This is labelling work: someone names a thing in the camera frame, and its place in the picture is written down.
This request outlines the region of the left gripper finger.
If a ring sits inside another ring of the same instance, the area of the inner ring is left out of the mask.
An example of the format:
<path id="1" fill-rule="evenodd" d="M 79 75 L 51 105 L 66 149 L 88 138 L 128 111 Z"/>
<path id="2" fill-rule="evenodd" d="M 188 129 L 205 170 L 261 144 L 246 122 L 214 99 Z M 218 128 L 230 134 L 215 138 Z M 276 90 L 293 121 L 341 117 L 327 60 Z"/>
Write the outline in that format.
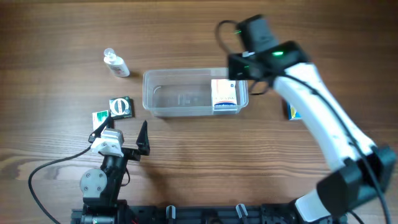
<path id="1" fill-rule="evenodd" d="M 141 130 L 137 137 L 136 144 L 138 146 L 138 150 L 149 150 L 150 149 L 146 120 L 143 122 L 143 124 L 141 126 Z"/>
<path id="2" fill-rule="evenodd" d="M 99 138 L 101 136 L 101 133 L 104 131 L 105 128 L 112 128 L 112 127 L 113 127 L 113 119 L 112 119 L 112 117 L 108 116 L 103 121 L 103 123 L 92 132 L 91 138 L 92 139 Z"/>

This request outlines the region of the white Hansaplast plaster box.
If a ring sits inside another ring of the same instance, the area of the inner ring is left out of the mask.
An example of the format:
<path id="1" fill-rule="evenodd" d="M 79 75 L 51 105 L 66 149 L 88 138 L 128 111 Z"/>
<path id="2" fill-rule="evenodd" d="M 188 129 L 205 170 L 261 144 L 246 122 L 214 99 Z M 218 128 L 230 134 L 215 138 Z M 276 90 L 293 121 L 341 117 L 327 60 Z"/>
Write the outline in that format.
<path id="1" fill-rule="evenodd" d="M 211 81 L 211 102 L 214 109 L 224 109 L 236 106 L 236 81 L 228 79 L 213 79 Z"/>

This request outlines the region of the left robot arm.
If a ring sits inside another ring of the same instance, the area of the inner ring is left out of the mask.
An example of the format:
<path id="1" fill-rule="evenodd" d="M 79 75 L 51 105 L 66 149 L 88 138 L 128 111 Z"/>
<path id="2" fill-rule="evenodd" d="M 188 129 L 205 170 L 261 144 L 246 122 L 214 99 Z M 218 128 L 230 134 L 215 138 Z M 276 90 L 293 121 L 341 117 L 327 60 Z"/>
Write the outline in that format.
<path id="1" fill-rule="evenodd" d="M 150 154 L 147 121 L 144 121 L 136 140 L 137 148 L 124 147 L 122 131 L 112 128 L 113 119 L 107 117 L 88 138 L 90 149 L 103 156 L 98 169 L 86 171 L 80 180 L 83 209 L 74 210 L 72 223 L 138 223 L 126 200 L 118 199 L 123 177 L 128 173 L 129 161 L 139 162 Z"/>

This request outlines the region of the dark green round-logo box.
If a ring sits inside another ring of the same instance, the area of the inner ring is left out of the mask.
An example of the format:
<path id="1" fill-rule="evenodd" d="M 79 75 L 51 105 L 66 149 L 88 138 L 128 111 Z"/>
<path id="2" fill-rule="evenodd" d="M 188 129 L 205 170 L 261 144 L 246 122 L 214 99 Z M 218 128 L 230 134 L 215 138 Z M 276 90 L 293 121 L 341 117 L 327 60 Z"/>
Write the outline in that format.
<path id="1" fill-rule="evenodd" d="M 134 115 L 133 103 L 129 96 L 109 100 L 109 110 L 113 119 L 131 118 Z"/>

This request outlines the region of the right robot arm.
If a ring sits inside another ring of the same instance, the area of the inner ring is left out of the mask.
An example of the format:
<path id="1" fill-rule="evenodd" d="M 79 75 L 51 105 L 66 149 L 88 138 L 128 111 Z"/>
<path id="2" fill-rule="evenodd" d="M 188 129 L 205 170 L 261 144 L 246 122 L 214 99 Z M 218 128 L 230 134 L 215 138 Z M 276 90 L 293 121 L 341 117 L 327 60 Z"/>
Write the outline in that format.
<path id="1" fill-rule="evenodd" d="M 228 54 L 228 72 L 231 80 L 266 82 L 298 111 L 323 152 L 331 174 L 294 201 L 302 223 L 342 217 L 374 198 L 391 222 L 384 192 L 396 163 L 394 151 L 377 147 L 352 122 L 299 44 L 288 41 L 248 57 Z"/>

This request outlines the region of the blue yellow VapoDrops box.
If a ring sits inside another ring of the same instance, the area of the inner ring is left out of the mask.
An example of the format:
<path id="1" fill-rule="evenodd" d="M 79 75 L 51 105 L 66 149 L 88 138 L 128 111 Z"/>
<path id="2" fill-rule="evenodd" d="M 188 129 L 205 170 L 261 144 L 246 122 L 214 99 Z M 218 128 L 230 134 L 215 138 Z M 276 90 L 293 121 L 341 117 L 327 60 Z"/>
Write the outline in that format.
<path id="1" fill-rule="evenodd" d="M 302 119 L 301 115 L 290 103 L 287 103 L 287 117 L 290 121 Z"/>

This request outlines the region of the white sanitizer bottle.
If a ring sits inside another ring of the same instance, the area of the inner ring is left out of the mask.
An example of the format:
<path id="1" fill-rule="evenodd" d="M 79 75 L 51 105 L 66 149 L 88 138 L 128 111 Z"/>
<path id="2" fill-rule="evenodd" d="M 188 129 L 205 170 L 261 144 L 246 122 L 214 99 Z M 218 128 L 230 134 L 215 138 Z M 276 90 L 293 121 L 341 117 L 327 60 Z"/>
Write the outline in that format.
<path id="1" fill-rule="evenodd" d="M 116 55 L 112 48 L 107 48 L 104 50 L 104 63 L 110 69 L 110 71 L 117 77 L 128 77 L 130 71 L 125 63 L 125 61 Z"/>

